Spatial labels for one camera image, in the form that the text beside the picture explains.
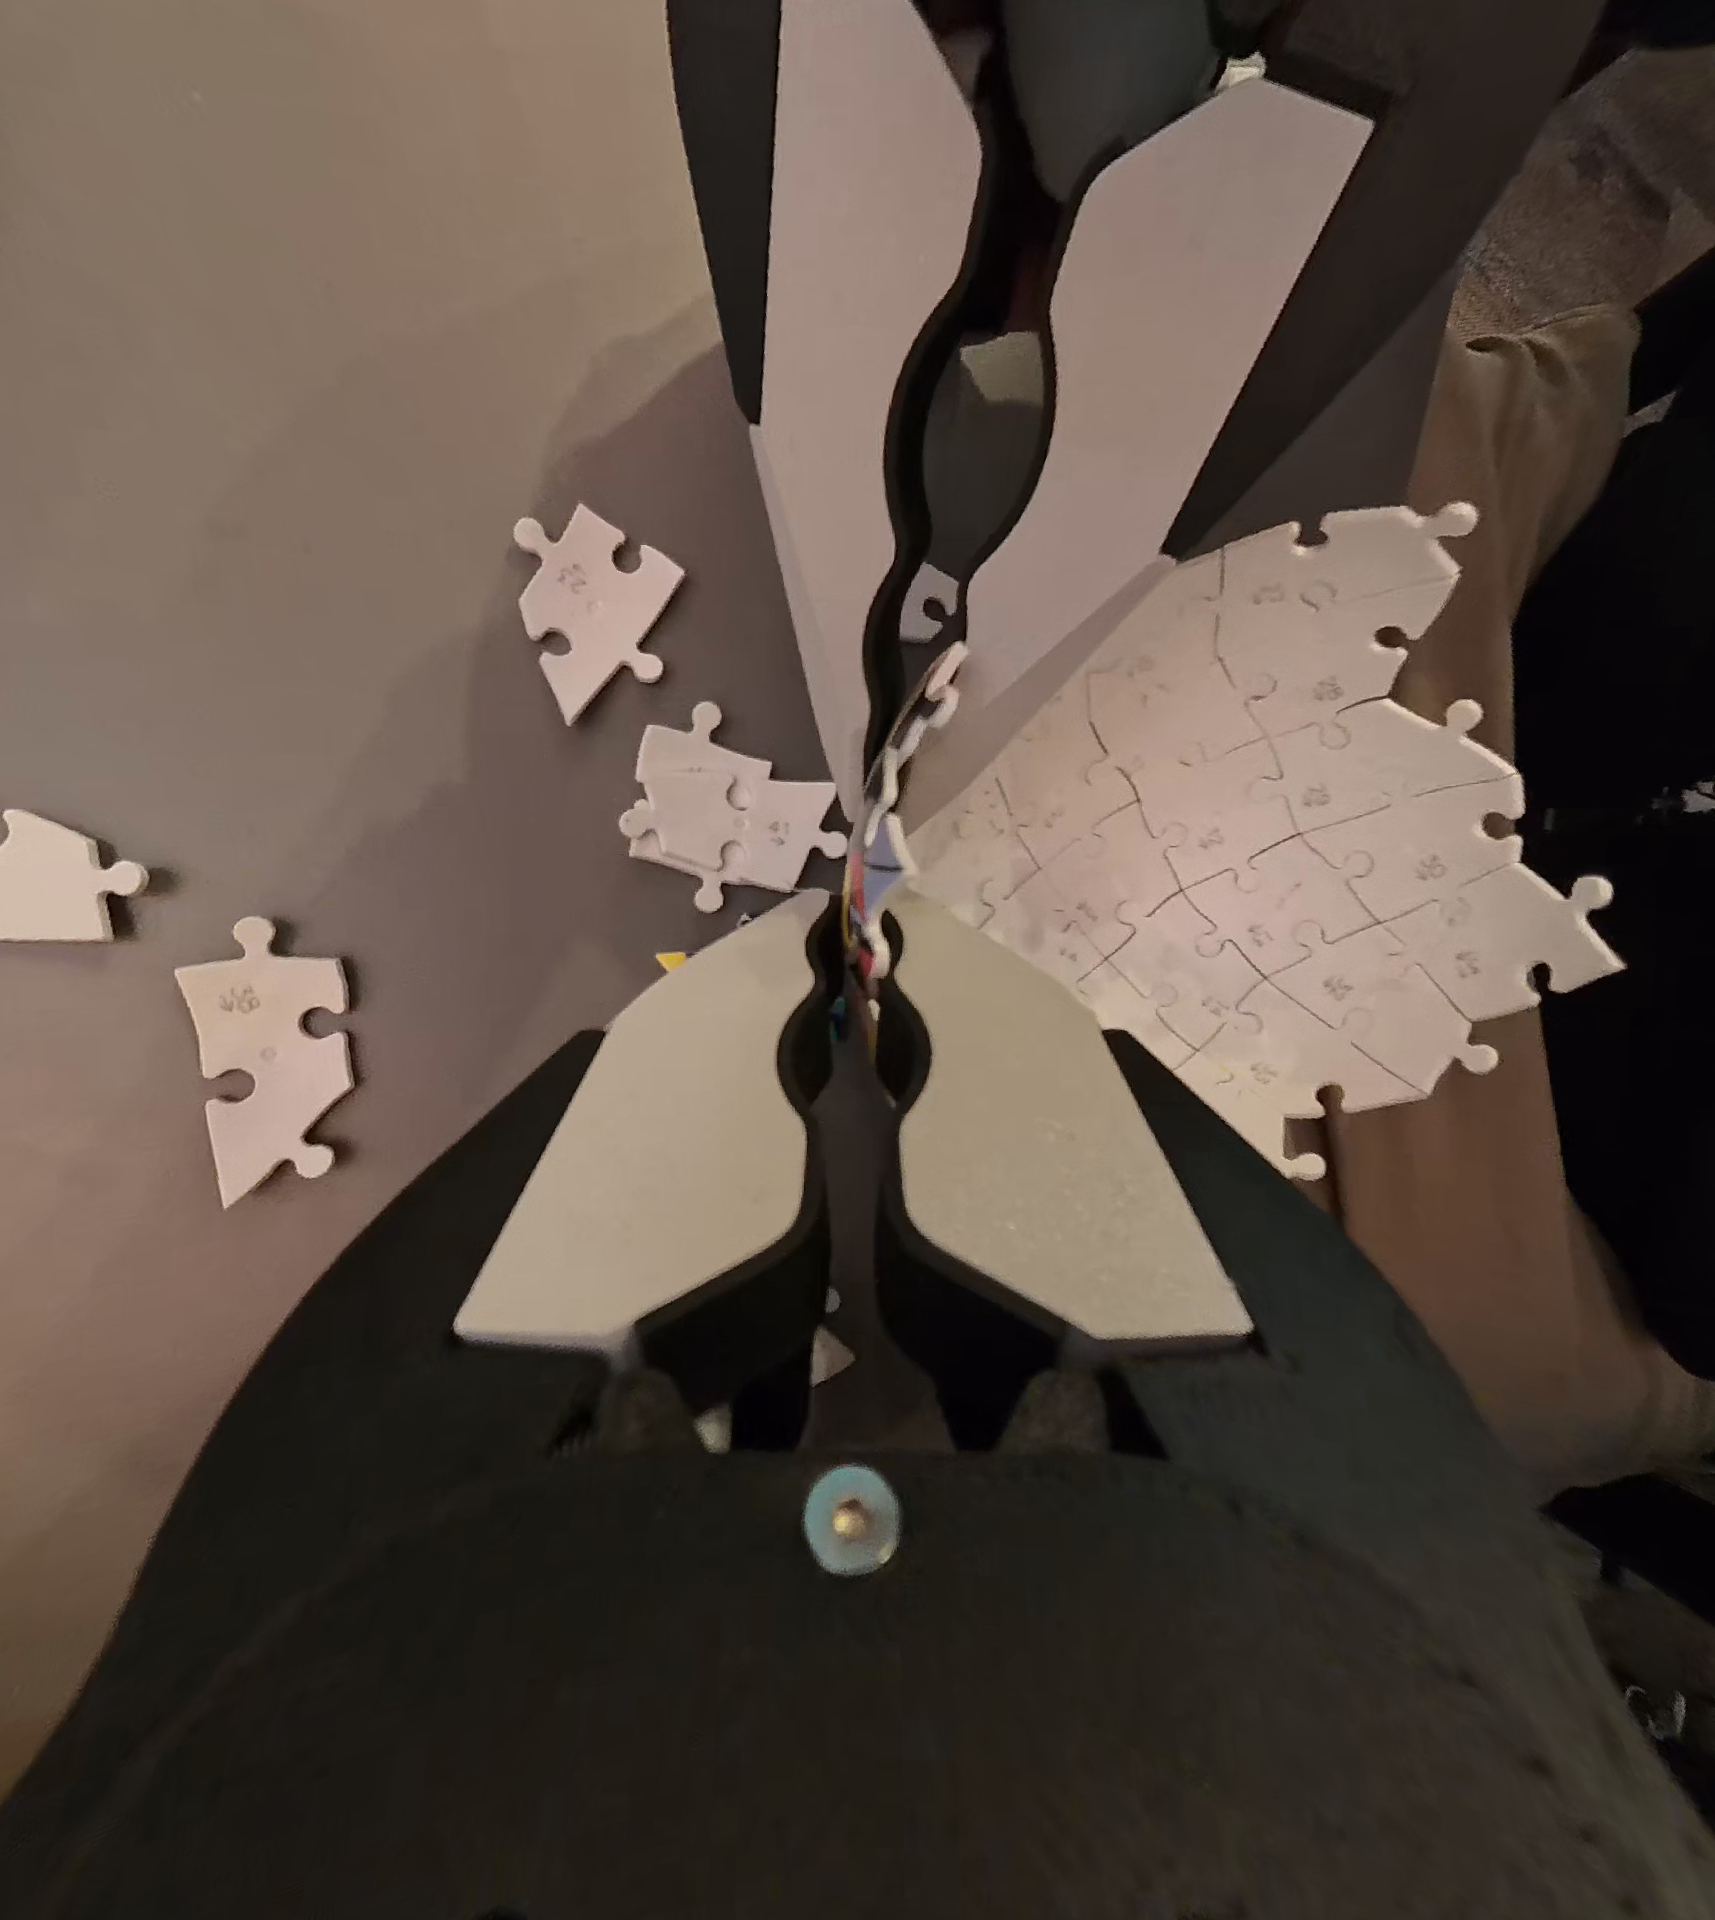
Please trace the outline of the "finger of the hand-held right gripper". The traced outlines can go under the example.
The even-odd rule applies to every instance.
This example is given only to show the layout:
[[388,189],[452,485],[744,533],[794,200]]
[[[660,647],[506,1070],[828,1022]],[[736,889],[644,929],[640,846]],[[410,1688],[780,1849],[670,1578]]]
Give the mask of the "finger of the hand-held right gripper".
[[908,381],[960,285],[982,175],[976,116],[916,4],[782,4],[750,439],[848,817],[884,704],[868,641],[904,552]]
[[1166,571],[1176,516],[1376,134],[1274,79],[1216,92],[1082,191],[1030,343],[1036,400],[940,376],[922,554],[960,582],[958,718],[912,797],[956,798]]

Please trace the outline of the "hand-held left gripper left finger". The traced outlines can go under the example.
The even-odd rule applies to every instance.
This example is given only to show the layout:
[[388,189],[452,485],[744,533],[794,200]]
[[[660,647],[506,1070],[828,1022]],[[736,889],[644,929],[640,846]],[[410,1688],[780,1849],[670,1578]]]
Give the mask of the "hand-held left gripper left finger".
[[740,1450],[796,1450],[830,1293],[816,1103],[844,980],[806,889],[616,1014],[454,1319],[468,1349],[654,1372]]

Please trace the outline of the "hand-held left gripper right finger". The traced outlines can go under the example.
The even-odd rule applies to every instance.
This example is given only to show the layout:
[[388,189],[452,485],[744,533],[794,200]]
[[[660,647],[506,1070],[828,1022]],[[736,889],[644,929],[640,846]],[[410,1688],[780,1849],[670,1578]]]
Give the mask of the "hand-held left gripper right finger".
[[950,1440],[994,1450],[1060,1368],[1248,1347],[1254,1317],[1098,1017],[924,895],[880,927],[878,1308]]

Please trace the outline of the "partly built puzzle ball shell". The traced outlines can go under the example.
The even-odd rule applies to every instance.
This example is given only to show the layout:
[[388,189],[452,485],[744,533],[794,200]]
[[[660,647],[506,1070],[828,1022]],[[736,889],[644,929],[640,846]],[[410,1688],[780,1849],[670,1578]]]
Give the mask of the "partly built puzzle ball shell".
[[1466,500],[1288,523],[1166,571],[1088,661],[920,829],[850,857],[862,980],[882,916],[922,895],[1130,1034],[1290,1178],[1332,1093],[1348,1115],[1486,1075],[1484,1025],[1626,969],[1602,876],[1526,865],[1520,772],[1396,699],[1446,611]]

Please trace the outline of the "heap of loose puzzle pieces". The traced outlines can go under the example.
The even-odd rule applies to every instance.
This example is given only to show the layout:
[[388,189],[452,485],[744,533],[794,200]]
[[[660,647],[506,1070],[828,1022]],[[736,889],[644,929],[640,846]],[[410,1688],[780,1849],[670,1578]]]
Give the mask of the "heap of loose puzzle pieces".
[[630,857],[692,878],[706,915],[744,885],[788,899],[812,859],[848,853],[844,830],[826,824],[836,785],[774,778],[768,760],[716,743],[722,723],[722,709],[704,700],[684,730],[646,727],[634,767],[640,801],[620,817]]

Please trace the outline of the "person's black jacket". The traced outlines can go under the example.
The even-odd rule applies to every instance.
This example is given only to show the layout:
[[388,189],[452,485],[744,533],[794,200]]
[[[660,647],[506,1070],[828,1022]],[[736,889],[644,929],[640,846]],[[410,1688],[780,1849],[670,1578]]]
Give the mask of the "person's black jacket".
[[1534,850],[1616,886],[1626,974],[1546,1017],[1570,1185],[1660,1345],[1715,1381],[1715,381],[1634,433],[1514,627]]

